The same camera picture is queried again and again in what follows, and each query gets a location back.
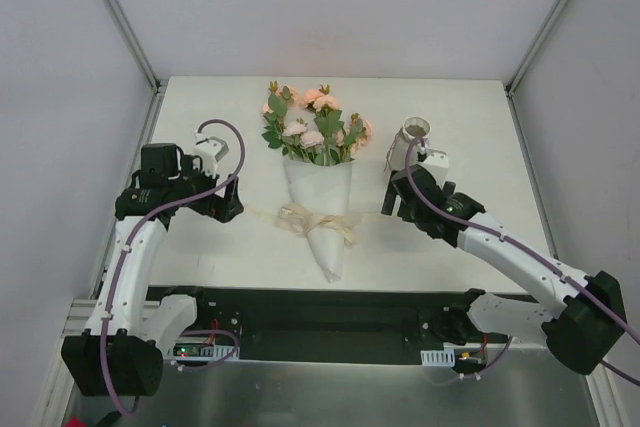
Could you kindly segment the pink flower bouquet white wrap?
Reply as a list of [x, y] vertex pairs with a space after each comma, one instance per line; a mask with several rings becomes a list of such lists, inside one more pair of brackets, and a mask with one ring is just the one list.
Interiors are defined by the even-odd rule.
[[[371, 141], [370, 122], [357, 112], [345, 114], [328, 84], [299, 94], [275, 80], [269, 83], [262, 118], [262, 138], [283, 157], [289, 203], [347, 215], [355, 154]], [[302, 237], [325, 279], [339, 281], [344, 249], [350, 245], [328, 229]]]

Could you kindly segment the cream printed ribbon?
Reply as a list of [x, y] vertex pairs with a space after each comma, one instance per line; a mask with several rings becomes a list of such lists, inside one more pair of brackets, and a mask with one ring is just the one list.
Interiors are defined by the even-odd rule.
[[255, 206], [247, 206], [245, 211], [273, 227], [300, 237], [309, 237], [312, 232], [328, 229], [337, 233], [347, 245], [353, 245], [358, 241], [357, 226], [381, 222], [386, 219], [383, 214], [376, 213], [357, 212], [347, 215], [317, 213], [298, 203], [286, 204], [277, 213]]

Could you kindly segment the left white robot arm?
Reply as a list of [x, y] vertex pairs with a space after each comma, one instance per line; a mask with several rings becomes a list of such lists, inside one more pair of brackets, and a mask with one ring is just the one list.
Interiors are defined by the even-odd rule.
[[227, 223], [243, 212], [234, 177], [215, 193], [225, 141], [197, 135], [192, 153], [172, 143], [146, 144], [140, 166], [115, 202], [114, 245], [100, 295], [82, 332], [65, 338], [61, 356], [87, 397], [143, 397], [160, 385], [163, 364], [180, 334], [204, 334], [210, 310], [185, 294], [144, 305], [151, 270], [181, 208]]

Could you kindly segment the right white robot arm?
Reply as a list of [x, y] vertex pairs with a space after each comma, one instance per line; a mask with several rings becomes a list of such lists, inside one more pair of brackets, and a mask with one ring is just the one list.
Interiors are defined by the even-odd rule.
[[615, 277], [605, 271], [591, 276], [536, 251], [453, 183], [437, 184], [424, 166], [391, 174], [382, 212], [390, 213], [395, 202], [403, 221], [484, 261], [532, 298], [470, 289], [430, 320], [443, 341], [463, 345], [482, 333], [515, 337], [546, 347], [571, 371], [589, 375], [624, 334], [626, 312]]

